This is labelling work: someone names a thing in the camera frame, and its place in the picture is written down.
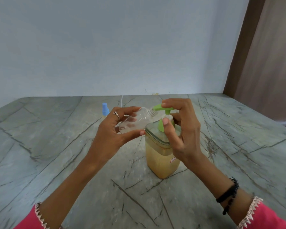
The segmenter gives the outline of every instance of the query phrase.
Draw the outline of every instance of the table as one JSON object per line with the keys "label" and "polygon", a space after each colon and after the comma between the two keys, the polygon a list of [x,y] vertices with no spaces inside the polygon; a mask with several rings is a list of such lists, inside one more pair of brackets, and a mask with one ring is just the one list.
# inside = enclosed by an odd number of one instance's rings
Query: table
{"label": "table", "polygon": [[[124,96],[152,107],[190,98],[204,154],[241,188],[286,220],[286,127],[223,94]],[[121,96],[31,97],[0,108],[0,228],[14,227],[87,153],[102,103]],[[182,163],[165,180],[147,167],[145,138],[124,145],[89,182],[66,228],[235,228],[202,182]]]}

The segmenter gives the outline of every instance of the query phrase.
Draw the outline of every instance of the bottle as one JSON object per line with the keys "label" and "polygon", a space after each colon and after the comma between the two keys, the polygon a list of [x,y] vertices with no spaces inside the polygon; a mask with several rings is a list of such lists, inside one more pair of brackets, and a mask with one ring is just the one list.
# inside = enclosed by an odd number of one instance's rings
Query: bottle
{"label": "bottle", "polygon": [[153,109],[140,108],[119,124],[120,133],[126,133],[135,129],[144,129],[147,124],[154,122],[158,112]]}
{"label": "bottle", "polygon": [[107,107],[107,103],[102,103],[102,120],[106,118],[106,116],[109,114],[109,109]]}
{"label": "bottle", "polygon": [[159,104],[153,107],[153,110],[165,110],[165,115],[159,121],[149,123],[145,128],[146,162],[157,177],[165,179],[178,169],[180,160],[175,158],[173,154],[173,149],[164,133],[162,119],[167,117],[171,120],[178,136],[181,133],[181,127],[175,125],[173,117],[170,115],[173,108],[162,108]]}

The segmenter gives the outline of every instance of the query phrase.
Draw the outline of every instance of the brown door frame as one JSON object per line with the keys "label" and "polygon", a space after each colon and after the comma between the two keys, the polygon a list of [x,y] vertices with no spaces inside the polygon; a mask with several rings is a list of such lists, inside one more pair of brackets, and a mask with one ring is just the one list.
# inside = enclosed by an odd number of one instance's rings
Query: brown door frame
{"label": "brown door frame", "polygon": [[231,98],[235,96],[264,3],[265,0],[249,0],[223,92]]}

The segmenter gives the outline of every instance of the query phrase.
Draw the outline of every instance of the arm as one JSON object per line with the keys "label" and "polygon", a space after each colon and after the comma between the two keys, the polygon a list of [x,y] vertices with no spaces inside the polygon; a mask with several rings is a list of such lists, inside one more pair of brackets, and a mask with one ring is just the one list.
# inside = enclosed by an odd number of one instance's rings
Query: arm
{"label": "arm", "polygon": [[[200,150],[200,123],[196,117],[190,99],[167,99],[162,101],[162,107],[179,110],[174,113],[174,121],[181,126],[181,135],[178,137],[172,123],[163,119],[164,132],[173,148],[173,154],[181,160],[209,189],[217,199],[225,193],[234,183],[226,177]],[[225,208],[231,197],[221,203]],[[253,198],[242,189],[238,189],[237,195],[230,206],[228,215],[243,228],[244,223],[249,228],[286,228],[286,222],[278,218],[276,214],[260,199]]]}
{"label": "arm", "polygon": [[133,130],[128,133],[117,134],[118,128],[115,128],[115,126],[119,122],[119,118],[113,112],[117,111],[119,116],[124,116],[131,115],[139,109],[139,107],[115,107],[103,120],[86,157],[70,176],[39,205],[38,215],[41,216],[41,219],[44,219],[43,224],[46,223],[46,226],[41,225],[35,212],[32,212],[33,208],[30,214],[15,229],[59,228],[74,202],[94,175],[116,154],[122,145],[145,134],[144,130]]}

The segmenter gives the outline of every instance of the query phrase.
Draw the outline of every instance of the black thread bracelet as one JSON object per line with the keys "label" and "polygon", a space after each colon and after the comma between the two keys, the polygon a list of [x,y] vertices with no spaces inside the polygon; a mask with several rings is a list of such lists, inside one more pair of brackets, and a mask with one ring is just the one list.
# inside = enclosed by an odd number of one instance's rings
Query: black thread bracelet
{"label": "black thread bracelet", "polygon": [[232,196],[232,198],[228,201],[228,205],[224,208],[224,211],[222,212],[223,215],[226,215],[228,213],[239,188],[238,181],[234,177],[230,178],[230,180],[234,182],[234,185],[232,185],[225,193],[223,193],[218,199],[216,199],[218,203],[222,203],[228,197]]}

